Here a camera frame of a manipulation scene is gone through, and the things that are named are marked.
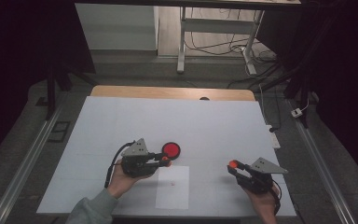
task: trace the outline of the sleeve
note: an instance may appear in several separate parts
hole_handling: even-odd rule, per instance
[[[78,202],[66,223],[72,224],[110,224],[112,212],[117,206],[118,200],[103,189],[94,199],[84,198]]]

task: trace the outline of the gray floor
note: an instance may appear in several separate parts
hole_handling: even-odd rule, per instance
[[[186,71],[180,76],[176,74],[175,59],[157,58],[147,54],[123,54],[122,52],[119,54],[93,52],[93,59],[97,74],[91,76],[104,85],[225,89],[232,80],[246,77],[244,62],[239,59],[188,58]],[[267,67],[267,64],[260,64],[257,70],[260,72]],[[71,79],[74,87],[67,93],[68,98],[58,118],[58,121],[70,122],[69,132],[74,128],[81,106],[91,91],[91,85],[88,83],[74,76],[71,76]],[[249,82],[238,83],[232,85],[231,88],[247,89],[249,84]],[[300,137],[296,121],[290,117],[290,107],[282,98],[284,86],[283,83],[276,88],[277,94],[274,90],[264,92],[263,99],[269,123],[278,127],[278,115],[281,116],[282,127],[276,131],[276,134],[282,148],[276,154],[281,166],[290,171],[285,177],[290,196],[305,223],[341,223],[335,206]],[[46,108],[35,104],[40,97],[46,96],[45,82],[35,84],[30,89],[27,106],[24,107],[15,126],[0,146],[0,199],[44,122]],[[260,102],[261,95],[258,94],[256,98]],[[315,113],[314,101],[311,102],[308,117],[309,130],[358,223],[358,167],[346,149],[320,121]],[[46,142],[20,197],[8,216],[7,223],[64,223],[66,217],[40,216],[35,211],[69,136],[70,134],[67,134],[61,143]],[[57,140],[60,136],[51,134],[49,139]],[[121,219],[119,223],[130,222]],[[260,223],[260,221],[255,217],[248,218],[243,223]],[[299,217],[281,217],[279,223],[303,222]]]

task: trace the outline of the table leg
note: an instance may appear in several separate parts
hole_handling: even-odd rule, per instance
[[[264,13],[263,10],[258,10],[255,12],[256,14],[255,21],[252,27],[252,31],[249,34],[248,43],[246,44],[246,48],[244,50],[242,49],[242,55],[246,61],[246,66],[248,67],[248,71],[250,75],[256,75],[255,66],[251,56],[251,50],[252,50],[252,45],[255,41],[255,35],[257,34],[257,30],[260,25],[260,21],[261,21],[261,17],[263,16],[263,13]]]
[[[185,72],[185,26],[186,26],[186,8],[182,7],[182,15],[180,20],[180,42],[177,73]]]

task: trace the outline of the red button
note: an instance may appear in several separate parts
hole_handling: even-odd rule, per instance
[[[179,157],[180,147],[174,142],[169,142],[162,147],[162,152],[167,153],[167,157],[173,161]]]

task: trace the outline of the white surface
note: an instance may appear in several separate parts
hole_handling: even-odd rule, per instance
[[[227,164],[259,157],[279,164],[258,102],[88,97],[37,212],[69,213],[94,197],[117,150],[142,137],[150,152],[167,142],[181,147],[173,166],[189,167],[188,209],[156,208],[158,169],[123,195],[114,215],[255,216]],[[295,216],[282,175],[273,177],[283,191],[278,215]]]
[[[89,49],[156,50],[158,7],[76,4]]]
[[[188,166],[161,167],[158,172],[156,208],[188,209]]]

